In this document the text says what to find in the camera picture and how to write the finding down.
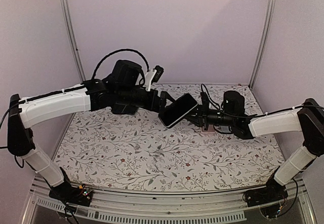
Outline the pink phone case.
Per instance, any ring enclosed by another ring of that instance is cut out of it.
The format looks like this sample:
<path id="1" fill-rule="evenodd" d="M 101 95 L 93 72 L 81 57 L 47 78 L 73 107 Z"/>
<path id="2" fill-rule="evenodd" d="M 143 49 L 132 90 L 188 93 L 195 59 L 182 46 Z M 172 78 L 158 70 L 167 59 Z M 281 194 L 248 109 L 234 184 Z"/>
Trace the pink phone case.
<path id="1" fill-rule="evenodd" d="M 208 128 L 202 127 L 201 132 L 203 134 L 211 134 L 211 133 L 215 133 L 215 129 L 213 126 L 209 125 Z"/>

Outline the black phone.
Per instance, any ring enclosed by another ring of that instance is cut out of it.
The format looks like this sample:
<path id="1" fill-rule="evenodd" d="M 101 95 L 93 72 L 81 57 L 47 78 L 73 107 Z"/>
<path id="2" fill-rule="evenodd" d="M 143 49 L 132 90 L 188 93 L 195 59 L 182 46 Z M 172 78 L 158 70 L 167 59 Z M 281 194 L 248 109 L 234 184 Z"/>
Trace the black phone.
<path id="1" fill-rule="evenodd" d="M 158 117 L 166 128 L 172 128 L 197 105 L 198 102 L 189 93 L 186 93 L 167 106 L 158 114 Z"/>

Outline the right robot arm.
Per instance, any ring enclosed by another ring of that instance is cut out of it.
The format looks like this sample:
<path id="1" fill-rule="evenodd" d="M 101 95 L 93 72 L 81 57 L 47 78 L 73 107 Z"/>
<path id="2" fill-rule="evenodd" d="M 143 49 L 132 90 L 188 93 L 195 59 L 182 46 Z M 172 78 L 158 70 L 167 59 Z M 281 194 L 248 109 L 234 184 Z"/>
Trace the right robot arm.
<path id="1" fill-rule="evenodd" d="M 224 92 L 223 102 L 216 109 L 210 108 L 213 102 L 207 93 L 200 95 L 202 103 L 185 116 L 198 127 L 228 126 L 230 133 L 240 139 L 302 132 L 302 145 L 273 172 L 262 190 L 262 198 L 267 202 L 278 197 L 284 185 L 323 155 L 323 108 L 312 98 L 295 107 L 248 116 L 245 113 L 245 98 L 236 91 Z"/>

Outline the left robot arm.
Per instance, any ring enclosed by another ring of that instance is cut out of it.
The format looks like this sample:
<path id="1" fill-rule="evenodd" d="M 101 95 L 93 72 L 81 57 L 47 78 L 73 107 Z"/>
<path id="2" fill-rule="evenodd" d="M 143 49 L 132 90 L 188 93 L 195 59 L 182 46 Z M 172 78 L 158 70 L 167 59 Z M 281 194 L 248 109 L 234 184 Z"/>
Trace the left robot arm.
<path id="1" fill-rule="evenodd" d="M 21 157 L 40 174 L 65 201 L 75 197 L 74 187 L 49 156 L 33 142 L 32 126 L 60 116 L 111 108 L 115 115 L 134 115 L 139 108 L 160 112 L 166 101 L 153 90 L 164 69 L 157 65 L 144 73 L 142 67 L 128 60 L 116 62 L 103 80 L 91 79 L 73 87 L 47 94 L 10 98 L 7 126 L 9 152 Z"/>

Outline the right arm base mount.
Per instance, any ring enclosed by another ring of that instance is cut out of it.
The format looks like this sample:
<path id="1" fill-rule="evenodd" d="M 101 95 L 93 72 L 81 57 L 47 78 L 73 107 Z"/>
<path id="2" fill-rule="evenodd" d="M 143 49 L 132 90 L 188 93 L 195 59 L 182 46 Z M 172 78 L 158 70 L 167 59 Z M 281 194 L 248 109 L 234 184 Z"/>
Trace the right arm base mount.
<path id="1" fill-rule="evenodd" d="M 261 206 L 260 212 L 267 219 L 277 218 L 287 203 L 288 192 L 285 187 L 279 189 L 263 187 L 247 190 L 242 199 L 248 207 Z"/>

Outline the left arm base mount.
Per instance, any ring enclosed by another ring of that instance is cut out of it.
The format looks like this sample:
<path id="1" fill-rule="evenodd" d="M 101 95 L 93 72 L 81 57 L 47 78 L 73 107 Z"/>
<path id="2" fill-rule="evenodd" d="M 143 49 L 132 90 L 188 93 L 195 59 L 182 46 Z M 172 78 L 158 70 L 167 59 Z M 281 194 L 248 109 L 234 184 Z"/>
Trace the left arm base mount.
<path id="1" fill-rule="evenodd" d="M 92 189 L 87 188 L 84 184 L 72 186 L 68 182 L 63 182 L 57 187 L 50 187 L 50 189 L 49 197 L 62 203 L 89 207 L 93 197 Z"/>

